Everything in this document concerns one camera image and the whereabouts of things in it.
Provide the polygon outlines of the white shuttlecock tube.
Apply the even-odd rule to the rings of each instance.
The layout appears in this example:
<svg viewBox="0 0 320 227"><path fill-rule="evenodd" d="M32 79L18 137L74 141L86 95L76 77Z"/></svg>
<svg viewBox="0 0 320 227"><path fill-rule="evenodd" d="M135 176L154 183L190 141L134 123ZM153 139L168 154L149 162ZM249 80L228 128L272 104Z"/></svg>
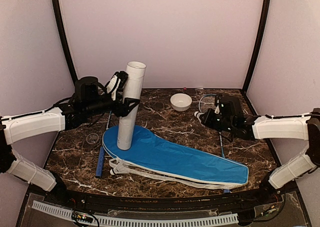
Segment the white shuttlecock tube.
<svg viewBox="0 0 320 227"><path fill-rule="evenodd" d="M128 105L130 113L119 119L117 147L124 151L129 150L132 144L139 106L137 100L140 100L146 68L144 63L138 61L130 61L126 66L125 72L128 74L128 79L124 86L123 97L125 100L135 101Z"/></svg>

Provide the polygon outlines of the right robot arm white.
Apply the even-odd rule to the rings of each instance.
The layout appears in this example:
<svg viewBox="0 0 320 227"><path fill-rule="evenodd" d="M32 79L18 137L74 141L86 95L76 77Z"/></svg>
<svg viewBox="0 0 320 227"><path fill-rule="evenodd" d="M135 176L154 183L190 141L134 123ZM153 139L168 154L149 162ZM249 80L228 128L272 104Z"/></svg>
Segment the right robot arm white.
<svg viewBox="0 0 320 227"><path fill-rule="evenodd" d="M213 107L206 107L194 115L202 125L242 140L299 139L308 142L306 150L268 173L255 192L255 200L260 204L273 198L275 190L320 167L319 108L296 115L245 117L240 100L227 95L216 99Z"/></svg>

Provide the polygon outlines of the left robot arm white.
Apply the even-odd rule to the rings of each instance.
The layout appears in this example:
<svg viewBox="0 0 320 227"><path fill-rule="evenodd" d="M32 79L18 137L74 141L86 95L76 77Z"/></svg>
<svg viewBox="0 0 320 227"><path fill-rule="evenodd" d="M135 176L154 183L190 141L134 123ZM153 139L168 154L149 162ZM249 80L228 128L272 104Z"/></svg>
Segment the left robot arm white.
<svg viewBox="0 0 320 227"><path fill-rule="evenodd" d="M60 205L67 205L70 193L59 177L33 162L23 158L12 149L12 144L37 135L68 131L79 127L88 118L114 113L126 117L138 106L136 97L125 97L124 86L128 75L116 72L111 80L103 85L97 77L86 76L75 82L74 94L64 98L52 107L26 114L4 116L0 119L0 171L8 173L36 185Z"/></svg>

